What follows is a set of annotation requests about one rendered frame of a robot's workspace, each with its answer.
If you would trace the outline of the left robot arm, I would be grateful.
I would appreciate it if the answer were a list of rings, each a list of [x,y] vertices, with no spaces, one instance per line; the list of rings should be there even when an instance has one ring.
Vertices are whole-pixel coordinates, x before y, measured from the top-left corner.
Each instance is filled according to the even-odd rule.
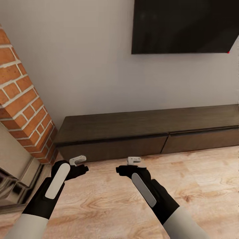
[[[45,178],[25,210],[4,239],[41,239],[49,218],[64,188],[64,181],[83,175],[89,170],[86,156],[55,162],[50,177]]]

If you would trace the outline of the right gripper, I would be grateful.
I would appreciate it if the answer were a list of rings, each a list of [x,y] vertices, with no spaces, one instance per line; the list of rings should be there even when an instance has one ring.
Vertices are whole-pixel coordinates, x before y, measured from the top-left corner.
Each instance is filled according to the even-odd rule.
[[[135,166],[135,165],[133,165]],[[129,168],[133,167],[133,166],[127,166],[127,165],[120,165],[119,167],[116,167],[116,172],[119,173],[120,176],[127,176],[129,177]]]

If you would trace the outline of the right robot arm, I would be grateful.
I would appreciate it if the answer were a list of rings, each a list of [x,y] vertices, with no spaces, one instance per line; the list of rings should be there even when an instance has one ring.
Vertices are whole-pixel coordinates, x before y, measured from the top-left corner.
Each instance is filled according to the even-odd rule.
[[[140,157],[128,157],[127,165],[116,167],[116,172],[132,180],[170,239],[212,239],[168,194],[165,187],[161,186],[156,179],[151,180],[147,167],[133,165],[141,161]]]

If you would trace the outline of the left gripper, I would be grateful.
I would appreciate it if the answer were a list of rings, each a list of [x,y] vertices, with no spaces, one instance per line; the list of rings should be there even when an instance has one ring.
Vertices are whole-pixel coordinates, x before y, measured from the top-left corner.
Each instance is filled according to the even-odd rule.
[[[80,166],[74,166],[75,167],[75,175],[72,178],[65,179],[65,181],[76,178],[77,176],[83,175],[86,173],[86,171],[89,170],[88,166],[84,166],[84,164]]]

